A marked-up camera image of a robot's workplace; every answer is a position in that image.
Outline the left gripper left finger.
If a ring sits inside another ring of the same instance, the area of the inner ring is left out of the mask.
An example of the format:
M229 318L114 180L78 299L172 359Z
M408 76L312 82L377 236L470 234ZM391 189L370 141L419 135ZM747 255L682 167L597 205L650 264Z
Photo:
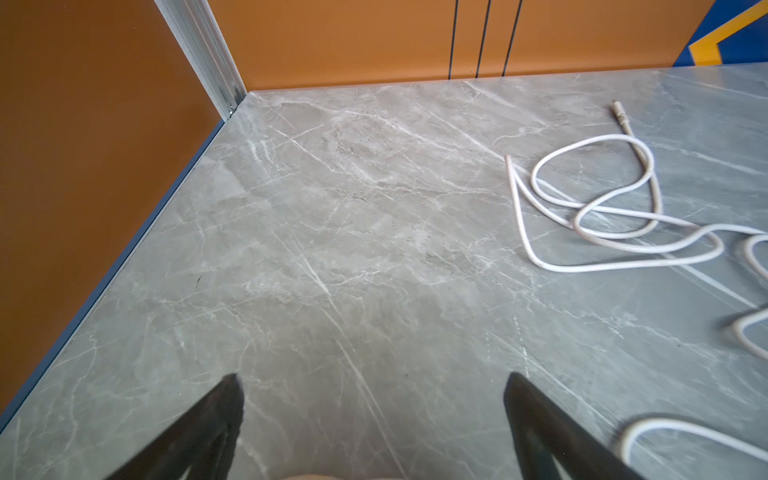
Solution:
M225 479L244 417L244 391L228 374L111 479Z

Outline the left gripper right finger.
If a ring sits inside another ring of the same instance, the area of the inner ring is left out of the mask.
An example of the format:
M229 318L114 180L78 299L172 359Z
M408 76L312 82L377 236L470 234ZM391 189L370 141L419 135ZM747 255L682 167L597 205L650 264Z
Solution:
M639 479L523 374L512 372L503 395L515 453L525 479Z

